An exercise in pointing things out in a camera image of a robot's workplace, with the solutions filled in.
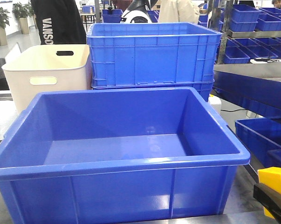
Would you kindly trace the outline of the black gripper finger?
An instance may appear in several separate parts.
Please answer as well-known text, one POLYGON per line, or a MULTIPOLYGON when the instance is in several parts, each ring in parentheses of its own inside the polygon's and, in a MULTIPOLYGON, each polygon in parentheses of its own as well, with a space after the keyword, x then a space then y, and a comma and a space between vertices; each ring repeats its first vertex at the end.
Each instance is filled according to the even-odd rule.
POLYGON ((281 194, 263 183, 254 185, 253 197, 281 224, 281 194))

